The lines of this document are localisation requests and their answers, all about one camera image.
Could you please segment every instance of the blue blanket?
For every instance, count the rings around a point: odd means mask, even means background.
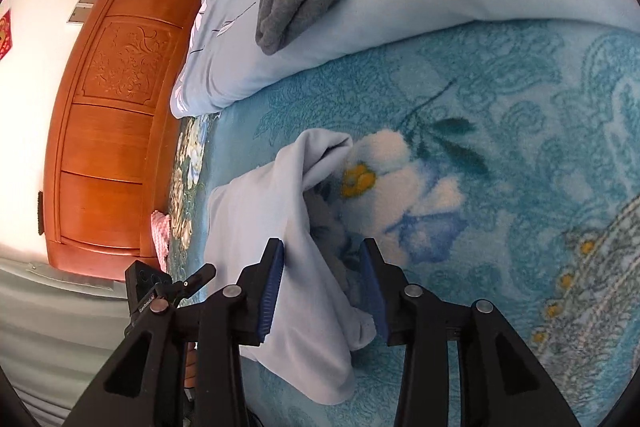
[[[202,262],[210,190],[304,129],[350,133],[312,235],[357,305],[355,252],[448,301],[493,301],[585,427],[640,359],[640,36],[575,22],[472,23],[343,57],[183,123],[170,270]],[[353,399],[319,406],[244,361],[266,426],[391,426],[402,348],[353,354]],[[451,353],[451,418],[459,418]]]

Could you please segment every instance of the bed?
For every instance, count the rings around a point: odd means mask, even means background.
[[[342,0],[268,58],[250,1],[203,3],[174,87],[172,111],[187,117],[170,194],[174,278],[204,261],[214,188],[305,129],[347,132],[376,166],[363,156],[330,176],[313,189],[324,214],[309,214],[352,305],[357,247],[374,237],[410,282],[493,301],[596,426],[640,363],[636,0],[600,20],[601,0],[412,0],[413,11]],[[334,406],[243,360],[247,401],[267,427],[391,426],[403,356],[379,339],[355,351],[355,395]],[[455,350],[449,363],[455,425]]]
[[[124,280],[158,266],[150,216],[167,211],[178,120],[169,97],[199,0],[98,0],[53,109],[44,169],[51,266]]]

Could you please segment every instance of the blue gripper pad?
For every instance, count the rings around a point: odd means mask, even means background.
[[[273,322],[273,313],[276,309],[276,301],[278,299],[278,291],[280,289],[280,281],[282,280],[282,272],[284,270],[284,244],[277,240],[274,245],[273,260],[264,285],[262,298],[260,299],[260,313],[258,315],[258,327],[256,334],[263,343],[266,336],[271,331],[271,323]]]
[[[375,259],[372,256],[380,256],[380,251],[375,241],[365,239],[360,245],[360,275],[364,293],[364,309],[373,317],[376,331],[388,342],[389,328],[386,323],[386,303],[382,294],[382,288],[374,269]]]

